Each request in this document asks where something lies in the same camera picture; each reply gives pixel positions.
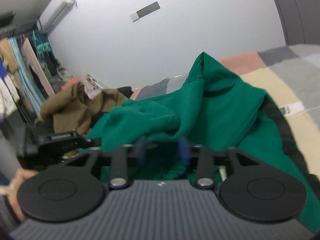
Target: human hand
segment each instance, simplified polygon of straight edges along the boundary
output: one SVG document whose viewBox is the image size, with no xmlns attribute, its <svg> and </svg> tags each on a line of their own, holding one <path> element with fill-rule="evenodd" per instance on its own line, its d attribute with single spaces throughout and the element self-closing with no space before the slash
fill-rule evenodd
<svg viewBox="0 0 320 240">
<path fill-rule="evenodd" d="M 11 180 L 9 184 L 9 194 L 8 194 L 8 200 L 10 205 L 12 206 L 13 211 L 19 218 L 19 220 L 22 222 L 24 220 L 24 215 L 21 211 L 21 208 L 19 206 L 18 200 L 17 200 L 17 193 L 20 188 L 20 186 L 31 177 L 37 175 L 37 171 L 32 170 L 25 170 L 23 168 L 19 168 L 16 172 L 15 177 Z"/>
</svg>

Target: white wall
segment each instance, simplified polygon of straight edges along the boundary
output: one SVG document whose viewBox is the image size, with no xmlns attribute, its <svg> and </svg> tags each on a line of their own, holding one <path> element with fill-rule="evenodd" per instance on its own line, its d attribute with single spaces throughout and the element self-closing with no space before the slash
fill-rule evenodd
<svg viewBox="0 0 320 240">
<path fill-rule="evenodd" d="M 132 22 L 130 14 L 161 7 Z M 215 58 L 285 46 L 273 0 L 77 0 L 49 36 L 73 74 L 108 87 L 187 73 L 202 51 Z"/>
</svg>

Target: gray ribbed plate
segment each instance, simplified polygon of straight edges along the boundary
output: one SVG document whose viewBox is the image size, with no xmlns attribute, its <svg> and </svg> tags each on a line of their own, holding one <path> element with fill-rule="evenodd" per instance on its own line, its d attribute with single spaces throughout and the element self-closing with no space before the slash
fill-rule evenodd
<svg viewBox="0 0 320 240">
<path fill-rule="evenodd" d="M 64 224 L 27 220 L 11 236 L 16 240 L 310 240 L 299 221 L 258 224 L 229 213 L 208 190 L 188 180 L 135 181 L 112 191 L 88 216 Z"/>
</svg>

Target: brown jacket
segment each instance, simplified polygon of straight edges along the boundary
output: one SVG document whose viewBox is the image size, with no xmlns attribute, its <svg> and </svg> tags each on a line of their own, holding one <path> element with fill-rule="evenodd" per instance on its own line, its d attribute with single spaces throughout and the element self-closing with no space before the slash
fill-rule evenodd
<svg viewBox="0 0 320 240">
<path fill-rule="evenodd" d="M 8 67 L 11 73 L 14 73 L 19 69 L 19 65 L 13 54 L 13 51 L 8 39 L 0 40 L 0 54 L 2 58 L 7 61 Z"/>
<path fill-rule="evenodd" d="M 94 99 L 89 99 L 82 83 L 76 83 L 49 97 L 41 106 L 41 118 L 53 115 L 56 133 L 75 129 L 85 135 L 90 128 L 91 117 L 99 112 L 108 113 L 114 106 L 121 106 L 127 98 L 116 89 L 105 89 Z"/>
</svg>

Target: gray wardrobe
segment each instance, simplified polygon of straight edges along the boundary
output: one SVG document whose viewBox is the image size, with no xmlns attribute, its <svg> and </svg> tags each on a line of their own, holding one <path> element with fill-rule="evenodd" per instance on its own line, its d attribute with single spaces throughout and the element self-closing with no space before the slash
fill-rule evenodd
<svg viewBox="0 0 320 240">
<path fill-rule="evenodd" d="M 275 0 L 287 45 L 320 44 L 320 0 Z"/>
</svg>

